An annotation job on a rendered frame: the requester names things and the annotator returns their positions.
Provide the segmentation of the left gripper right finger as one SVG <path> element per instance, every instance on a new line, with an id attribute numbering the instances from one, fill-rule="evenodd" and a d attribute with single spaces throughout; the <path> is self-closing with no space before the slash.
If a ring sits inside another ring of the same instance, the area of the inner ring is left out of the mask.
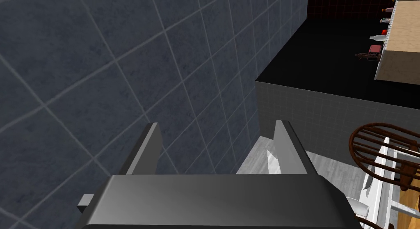
<path id="1" fill-rule="evenodd" d="M 276 121 L 267 154 L 269 174 L 318 174 L 291 123 L 286 120 Z"/>

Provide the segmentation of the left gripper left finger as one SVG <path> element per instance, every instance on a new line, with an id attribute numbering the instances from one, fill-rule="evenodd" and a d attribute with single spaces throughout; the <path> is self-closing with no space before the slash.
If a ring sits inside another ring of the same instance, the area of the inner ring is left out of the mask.
<path id="1" fill-rule="evenodd" d="M 148 123 L 118 174 L 155 174 L 161 150 L 160 126 L 157 122 Z"/>

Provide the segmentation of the brown wooden spindle chair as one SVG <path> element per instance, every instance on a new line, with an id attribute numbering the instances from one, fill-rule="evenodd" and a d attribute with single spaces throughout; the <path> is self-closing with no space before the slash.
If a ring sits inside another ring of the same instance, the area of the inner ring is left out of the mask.
<path id="1" fill-rule="evenodd" d="M 413 184 L 414 180 L 420 181 L 420 134 L 392 124 L 365 124 L 351 134 L 349 152 L 365 173 L 369 165 L 380 166 L 374 163 L 378 156 L 399 162 L 401 166 L 394 170 L 395 179 L 380 179 L 398 185 L 402 191 L 418 192 L 420 210 L 420 186 Z"/>

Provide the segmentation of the beige kitchen counter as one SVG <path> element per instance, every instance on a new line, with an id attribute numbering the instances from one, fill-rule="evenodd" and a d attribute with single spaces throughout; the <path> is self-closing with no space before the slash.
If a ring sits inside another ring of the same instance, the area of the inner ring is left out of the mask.
<path id="1" fill-rule="evenodd" d="M 420 85 L 420 0 L 395 0 L 387 34 L 372 36 L 382 42 L 359 59 L 378 61 L 376 80 Z"/>

